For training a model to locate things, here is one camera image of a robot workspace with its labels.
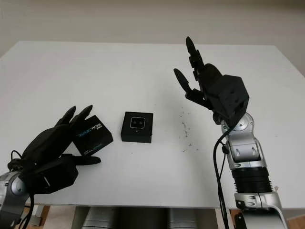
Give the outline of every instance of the white table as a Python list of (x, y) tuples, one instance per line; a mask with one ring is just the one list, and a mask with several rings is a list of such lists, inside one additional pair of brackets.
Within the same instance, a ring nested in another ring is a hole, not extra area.
[[(274, 46), (197, 48), (205, 62), (243, 78), (254, 133), (282, 205), (304, 208), (304, 77)], [(0, 173), (7, 171), (11, 150), (23, 152), (71, 106), (79, 112), (93, 104), (91, 114), (114, 142), (96, 153), (101, 164), (78, 167), (73, 186), (37, 195), (37, 203), (218, 207), (212, 149), (221, 129), (210, 111), (184, 98), (174, 67), (198, 88), (184, 45), (17, 43), (0, 59)], [(125, 111), (154, 113), (151, 144), (121, 141)], [(74, 145), (67, 151), (79, 154)], [(222, 184), (227, 207), (234, 208), (227, 163)]]

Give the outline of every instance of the black box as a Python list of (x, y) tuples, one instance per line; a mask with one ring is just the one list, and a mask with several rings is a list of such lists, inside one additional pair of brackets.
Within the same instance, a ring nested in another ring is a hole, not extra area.
[(73, 143), (83, 156), (90, 156), (111, 142), (113, 138), (110, 131), (95, 115), (74, 130)]
[(125, 112), (122, 141), (151, 143), (152, 135), (153, 113)]

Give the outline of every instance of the black cable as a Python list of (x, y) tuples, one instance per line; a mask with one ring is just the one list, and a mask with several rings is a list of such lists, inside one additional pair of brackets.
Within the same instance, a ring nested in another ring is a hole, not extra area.
[(21, 226), (23, 225), (22, 229), (26, 229), (29, 222), (30, 222), (30, 219), (31, 219), (31, 216), (32, 216), (32, 213), (33, 213), (33, 209), (34, 209), (34, 195), (33, 194), (30, 194), (30, 210), (28, 212), (28, 214), (24, 217), (24, 219), (21, 221), (18, 229), (21, 229)]
[(224, 154), (223, 164), (221, 165), (221, 170), (220, 170), (220, 175), (219, 175), (220, 179), (221, 179), (221, 175), (222, 175), (223, 169), (224, 169), (225, 156), (226, 156), (226, 154)]
[(10, 153), (10, 159), (11, 159), (11, 160), (13, 159), (13, 153), (18, 154), (18, 156), (21, 158), (21, 154), (20, 154), (17, 150), (13, 150), (13, 151), (11, 151), (11, 153)]
[(215, 169), (216, 180), (217, 180), (217, 185), (218, 185), (219, 204), (220, 204), (220, 210), (221, 210), (221, 214), (223, 217), (225, 229), (229, 229), (229, 224), (228, 224), (228, 216), (227, 216), (227, 212), (226, 212), (226, 208), (225, 208), (223, 189), (221, 187), (220, 176), (219, 176), (219, 172), (218, 172), (216, 151), (217, 151), (218, 145), (231, 132), (232, 129), (233, 128), (228, 129), (226, 132), (223, 133), (223, 135), (221, 135), (221, 137), (215, 143), (214, 150), (213, 150), (213, 163), (214, 163), (214, 169)]

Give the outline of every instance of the camera sensor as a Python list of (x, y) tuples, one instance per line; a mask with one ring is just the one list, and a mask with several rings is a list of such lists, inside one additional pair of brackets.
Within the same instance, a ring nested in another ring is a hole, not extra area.
[(143, 117), (132, 117), (130, 121), (130, 128), (132, 129), (144, 129), (145, 118)]

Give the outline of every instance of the black rubber joint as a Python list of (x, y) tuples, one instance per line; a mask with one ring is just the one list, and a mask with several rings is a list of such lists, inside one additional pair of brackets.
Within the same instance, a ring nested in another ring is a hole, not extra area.
[(238, 168), (232, 175), (238, 193), (272, 192), (266, 167)]

